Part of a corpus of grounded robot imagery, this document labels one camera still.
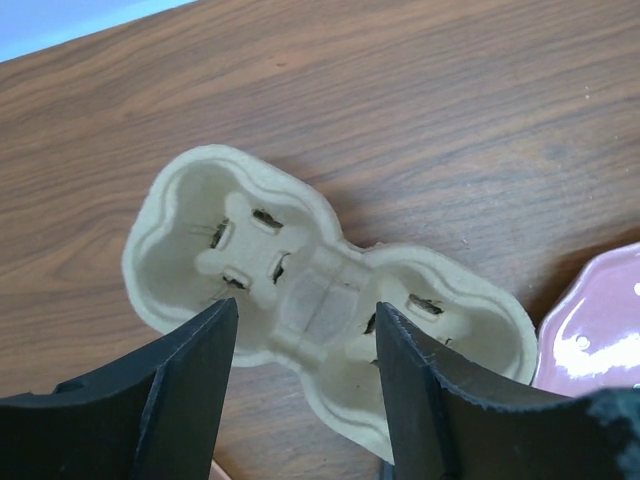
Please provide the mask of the beige cardboard cup carrier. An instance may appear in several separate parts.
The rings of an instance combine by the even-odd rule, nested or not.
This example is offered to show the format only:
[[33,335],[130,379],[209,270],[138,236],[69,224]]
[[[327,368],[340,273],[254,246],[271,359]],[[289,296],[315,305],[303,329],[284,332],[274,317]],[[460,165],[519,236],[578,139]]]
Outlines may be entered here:
[[536,368],[533,324],[510,293],[423,246],[351,244],[322,194],[230,146],[193,148],[158,174],[121,266],[136,314],[160,333],[234,298],[234,365],[295,371],[329,428],[387,461],[378,303],[519,383]]

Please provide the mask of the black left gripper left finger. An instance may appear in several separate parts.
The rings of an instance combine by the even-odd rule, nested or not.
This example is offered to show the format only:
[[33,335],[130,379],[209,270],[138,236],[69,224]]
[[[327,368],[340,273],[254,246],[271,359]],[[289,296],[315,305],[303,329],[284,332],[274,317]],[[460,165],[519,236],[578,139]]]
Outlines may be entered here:
[[49,394],[2,398],[2,478],[208,478],[237,327],[221,300]]

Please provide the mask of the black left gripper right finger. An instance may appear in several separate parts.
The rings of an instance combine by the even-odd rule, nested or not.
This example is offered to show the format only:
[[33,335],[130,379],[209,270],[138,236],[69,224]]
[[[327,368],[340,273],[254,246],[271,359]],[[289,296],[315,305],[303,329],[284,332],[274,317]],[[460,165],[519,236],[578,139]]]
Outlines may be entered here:
[[398,479],[636,479],[639,393],[578,398],[472,362],[376,307],[376,348]]

